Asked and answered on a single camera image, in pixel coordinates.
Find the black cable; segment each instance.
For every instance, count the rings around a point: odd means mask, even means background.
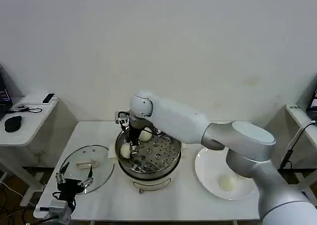
[[[58,215],[52,216],[52,217],[50,217],[50,218],[48,218],[48,219],[40,220],[40,221],[38,221],[38,222],[36,222],[36,223],[32,223],[32,224],[30,224],[30,225],[43,224],[43,223],[45,223],[45,222],[47,222],[47,221],[51,221],[51,220],[53,220],[53,219],[58,219]]]
[[[43,109],[41,108],[29,108],[29,107],[24,107],[19,110],[7,110],[5,113],[23,113],[23,112],[29,112],[29,113],[41,113]]]
[[[289,150],[287,151],[287,153],[286,153],[286,155],[285,155],[285,157],[284,157],[284,159],[283,159],[283,161],[282,161],[282,163],[281,163],[281,165],[280,165],[280,167],[279,167],[280,169],[283,169],[283,168],[286,166],[286,164],[287,164],[288,162],[290,162],[289,159],[291,158],[291,156],[292,156],[292,154],[293,154],[293,152],[294,152],[293,149],[294,149],[296,143],[298,142],[298,140],[300,139],[301,135],[303,134],[303,132],[306,130],[306,128],[308,128],[310,125],[316,125],[316,124],[317,124],[316,122],[312,122],[312,123],[306,125],[306,126],[303,128],[303,130],[302,130],[301,133],[298,135],[298,137],[297,137],[295,143],[293,144],[293,146],[291,147],[291,149],[289,149]]]
[[[317,123],[314,122],[314,123],[311,123],[311,124],[308,124],[306,127],[304,127],[304,129],[301,131],[301,133],[299,134],[299,136],[297,137],[295,143],[293,144],[293,146],[291,147],[291,150],[295,147],[296,143],[298,142],[299,138],[301,137],[301,135],[303,134],[303,132],[306,130],[306,128],[308,128],[310,125],[316,125]]]

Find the cable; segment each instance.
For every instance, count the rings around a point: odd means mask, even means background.
[[[19,213],[19,212],[22,212],[22,211],[23,211],[23,209],[18,210],[18,211],[16,211],[16,212],[12,213],[12,214],[9,214],[9,215],[6,216],[4,219],[1,219],[0,222],[2,222],[3,220],[6,220],[8,217],[12,216],[13,214],[16,214],[16,213]]]
[[[303,132],[305,131],[305,129],[308,128],[310,125],[313,125],[313,124],[316,125],[316,121],[315,121],[315,123],[308,124],[307,126],[304,127],[304,129],[301,131],[301,133],[299,134],[298,138],[296,139],[295,143],[294,143],[293,146],[291,147],[291,150],[295,147],[296,143],[298,142],[299,138],[301,137],[301,135],[303,134]]]
[[[287,149],[289,149],[289,148],[290,148],[290,145],[292,145],[293,141],[294,141],[297,137],[300,137],[301,134],[303,133],[303,131],[305,131],[305,129],[306,129],[308,126],[312,125],[312,124],[316,124],[316,121],[315,121],[315,120],[309,121],[309,122],[305,123],[303,126],[301,126],[301,127],[298,129],[298,131],[296,132],[296,134],[295,134],[295,136],[293,137],[293,139],[288,143]]]
[[[303,126],[301,126],[298,129],[298,131],[295,134],[295,136],[293,137],[293,139],[287,145],[287,149],[288,148],[290,148],[290,149],[288,149],[287,153],[285,154],[285,156],[284,156],[284,158],[283,158],[283,160],[281,162],[280,169],[283,169],[286,166],[286,164],[288,162],[290,162],[289,159],[290,159],[290,157],[292,156],[292,154],[294,152],[293,149],[294,149],[296,143],[298,142],[298,140],[300,139],[301,135],[305,131],[305,129],[308,128],[310,125],[316,125],[316,124],[317,124],[317,122],[313,120],[313,121],[305,123]]]
[[[20,195],[21,197],[24,197],[22,194],[20,194],[20,193],[16,192],[15,190],[11,189],[9,186],[7,186],[7,185],[6,185],[5,183],[3,183],[2,181],[0,181],[0,183],[3,184],[5,187],[7,187],[9,190],[13,191],[14,193]]]
[[[50,221],[50,220],[53,220],[53,219],[58,219],[58,218],[59,218],[59,216],[58,216],[58,215],[55,215],[55,216],[52,216],[52,217],[50,217],[50,218],[48,218],[48,219],[43,219],[43,220],[40,220],[40,221],[38,221],[38,222],[36,222],[36,223],[33,223],[33,224],[30,224],[30,225],[43,224],[43,223],[45,223],[45,222],[47,222],[47,221]]]

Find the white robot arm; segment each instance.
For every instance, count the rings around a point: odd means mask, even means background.
[[[270,161],[274,137],[250,122],[211,123],[199,111],[148,91],[130,101],[130,126],[140,129],[144,120],[177,140],[208,149],[229,148],[226,162],[237,174],[251,177],[259,191],[259,215],[265,225],[315,225],[317,210],[289,186]]]

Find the power cord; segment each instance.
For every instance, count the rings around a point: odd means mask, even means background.
[[[11,189],[9,186],[7,186],[5,183],[3,183],[2,181],[0,181],[1,184],[3,184],[5,187],[7,187],[9,190],[13,191],[14,193],[20,195],[21,197],[23,197],[22,194],[20,194],[19,192],[16,192],[14,189]]]
[[[290,163],[291,169],[293,169],[292,162],[289,159],[291,158],[291,156],[294,152],[293,149],[294,149],[296,143],[300,139],[300,137],[303,134],[303,132],[305,131],[305,129],[308,128],[310,125],[317,125],[317,122],[313,120],[313,121],[310,121],[310,122],[307,122],[306,124],[304,124],[302,127],[300,127],[298,129],[294,138],[288,143],[287,148],[290,148],[290,149],[288,149],[287,153],[285,154],[284,159],[282,160],[282,163],[280,165],[280,169],[283,169],[287,163]]]

